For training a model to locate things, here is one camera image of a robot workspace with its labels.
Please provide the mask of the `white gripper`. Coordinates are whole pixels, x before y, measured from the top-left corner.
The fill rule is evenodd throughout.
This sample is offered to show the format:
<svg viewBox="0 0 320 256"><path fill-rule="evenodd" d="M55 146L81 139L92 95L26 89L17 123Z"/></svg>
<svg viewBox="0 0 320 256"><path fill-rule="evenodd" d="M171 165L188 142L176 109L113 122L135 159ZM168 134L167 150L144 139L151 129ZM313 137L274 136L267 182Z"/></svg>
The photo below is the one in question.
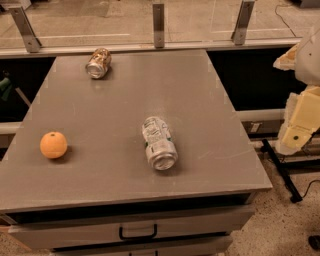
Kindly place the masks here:
<svg viewBox="0 0 320 256"><path fill-rule="evenodd" d="M300 94L291 93L286 102L276 151L292 155L300 151L320 128L320 27L313 26L299 44L278 57L273 67L288 71L308 85Z"/></svg>

